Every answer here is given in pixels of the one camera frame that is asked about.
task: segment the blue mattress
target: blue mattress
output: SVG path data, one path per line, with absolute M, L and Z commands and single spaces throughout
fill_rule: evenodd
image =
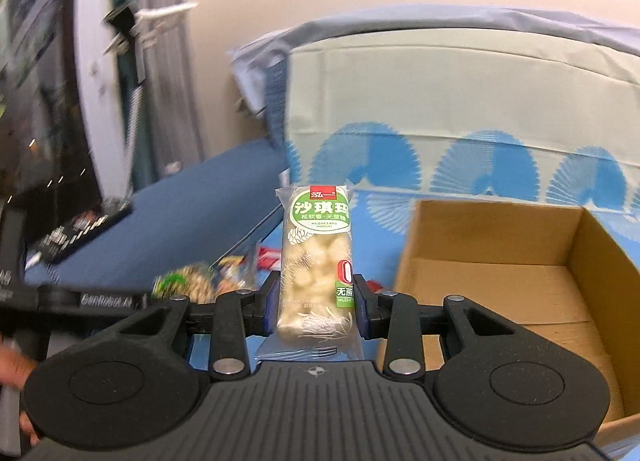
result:
M 212 263 L 278 205 L 274 191 L 286 166 L 284 154 L 259 139 L 141 190 L 132 215 L 56 267 L 60 281 L 151 290 L 171 269 Z M 26 280 L 51 281 L 42 266 Z

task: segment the cardboard box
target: cardboard box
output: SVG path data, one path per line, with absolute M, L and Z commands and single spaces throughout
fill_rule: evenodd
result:
M 640 274 L 588 210 L 421 201 L 396 289 L 421 304 L 464 295 L 579 354 L 611 393 L 596 443 L 640 433 Z M 424 351 L 428 369 L 442 365 L 437 337 Z

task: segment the plastic wrapper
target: plastic wrapper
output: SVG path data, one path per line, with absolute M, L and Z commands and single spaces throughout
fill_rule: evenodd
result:
M 258 269 L 262 271 L 280 271 L 282 267 L 282 250 L 279 248 L 260 247 L 258 252 Z
M 247 255 L 227 255 L 216 264 L 216 297 L 236 289 L 256 289 L 258 245 Z
M 197 263 L 181 267 L 158 277 L 152 296 L 169 298 L 171 295 L 187 295 L 192 303 L 208 304 L 216 297 L 212 277 L 212 268 L 207 264 Z
M 275 332 L 256 359 L 362 359 L 347 187 L 288 187 L 277 193 L 285 207 L 280 305 Z

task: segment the black monitor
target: black monitor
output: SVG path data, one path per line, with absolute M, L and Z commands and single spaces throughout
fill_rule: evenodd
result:
M 100 204 L 79 105 L 74 0 L 0 0 L 0 198 L 28 242 Z

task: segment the finger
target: finger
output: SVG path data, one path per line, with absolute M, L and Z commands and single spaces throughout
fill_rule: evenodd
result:
M 24 411 L 20 412 L 20 430 L 25 434 L 28 434 L 29 436 L 36 435 L 36 431 L 31 424 L 31 420 L 29 419 L 29 416 L 27 416 L 27 413 Z
M 0 346 L 0 385 L 21 390 L 36 362 L 8 347 Z

